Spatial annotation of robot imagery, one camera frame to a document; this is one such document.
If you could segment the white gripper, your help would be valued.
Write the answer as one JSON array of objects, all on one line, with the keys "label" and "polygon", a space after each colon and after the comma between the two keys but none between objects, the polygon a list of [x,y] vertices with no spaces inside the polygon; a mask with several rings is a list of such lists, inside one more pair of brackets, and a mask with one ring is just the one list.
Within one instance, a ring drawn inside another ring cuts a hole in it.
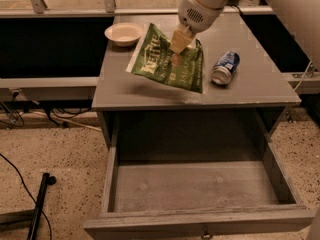
[{"label": "white gripper", "polygon": [[170,49],[180,54],[197,33],[207,30],[219,16],[224,0],[182,0],[178,8],[179,24],[175,29]]}]

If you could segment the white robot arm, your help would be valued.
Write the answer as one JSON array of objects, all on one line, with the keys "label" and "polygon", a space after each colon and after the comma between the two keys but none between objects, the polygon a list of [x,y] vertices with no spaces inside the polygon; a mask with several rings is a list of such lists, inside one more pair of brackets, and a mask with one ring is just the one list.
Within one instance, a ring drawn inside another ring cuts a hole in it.
[{"label": "white robot arm", "polygon": [[[265,0],[304,53],[320,68],[320,0]],[[210,28],[228,0],[182,0],[179,25],[170,49],[180,54],[195,36]]]}]

